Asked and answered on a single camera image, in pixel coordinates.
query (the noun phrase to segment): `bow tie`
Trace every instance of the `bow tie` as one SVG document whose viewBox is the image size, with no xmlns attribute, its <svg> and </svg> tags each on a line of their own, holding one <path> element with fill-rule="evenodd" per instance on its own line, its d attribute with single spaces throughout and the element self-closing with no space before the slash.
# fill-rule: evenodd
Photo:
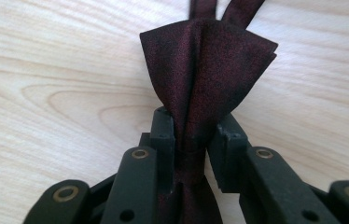
<svg viewBox="0 0 349 224">
<path fill-rule="evenodd" d="M 174 119 L 174 191 L 159 195 L 159 223 L 222 223 L 204 176 L 216 125 L 250 92 L 277 44 L 245 30 L 263 0 L 191 1 L 190 20 L 140 34 L 148 73 Z"/>
</svg>

